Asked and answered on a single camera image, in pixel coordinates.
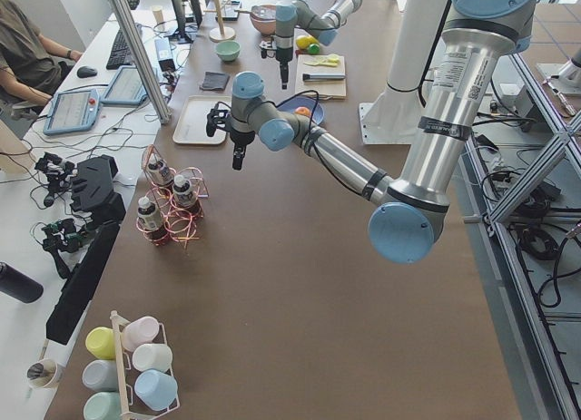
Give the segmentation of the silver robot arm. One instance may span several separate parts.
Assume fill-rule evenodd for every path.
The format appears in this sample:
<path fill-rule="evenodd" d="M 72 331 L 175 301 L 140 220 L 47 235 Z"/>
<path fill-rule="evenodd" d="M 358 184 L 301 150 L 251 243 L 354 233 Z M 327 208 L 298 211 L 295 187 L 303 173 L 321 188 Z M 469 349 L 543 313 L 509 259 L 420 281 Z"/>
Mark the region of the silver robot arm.
<path fill-rule="evenodd" d="M 362 0 L 335 0 L 323 15 L 315 13 L 305 0 L 279 0 L 275 9 L 275 59 L 279 63 L 281 88 L 289 82 L 289 63 L 294 56 L 294 30 L 304 30 L 320 43 L 330 45 L 349 15 L 358 11 Z"/>
<path fill-rule="evenodd" d="M 374 203 L 368 226 L 374 249 L 397 263 L 423 259 L 448 212 L 453 170 L 500 57 L 527 49 L 536 0 L 451 0 L 443 25 L 443 61 L 432 84 L 401 174 L 391 178 L 307 117 L 281 112 L 254 72 L 238 73 L 225 129 L 232 166 L 260 140 L 271 151 L 291 144 L 318 160 L 345 188 Z"/>

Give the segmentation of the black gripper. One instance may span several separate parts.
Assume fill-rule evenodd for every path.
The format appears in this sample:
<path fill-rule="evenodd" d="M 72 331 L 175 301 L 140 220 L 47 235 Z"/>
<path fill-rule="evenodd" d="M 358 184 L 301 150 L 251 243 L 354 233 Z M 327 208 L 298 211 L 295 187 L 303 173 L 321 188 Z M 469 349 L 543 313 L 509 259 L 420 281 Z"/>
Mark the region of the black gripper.
<path fill-rule="evenodd" d="M 291 49 L 290 48 L 278 48 L 276 50 L 276 60 L 279 63 L 281 72 L 281 89 L 286 90 L 288 88 L 289 80 L 289 62 L 291 61 Z"/>
<path fill-rule="evenodd" d="M 232 168 L 234 170 L 240 169 L 240 164 L 246 154 L 246 148 L 252 143 L 252 132 L 240 132 L 235 129 L 230 130 L 230 139 L 234 143 L 234 152 L 232 154 Z"/>

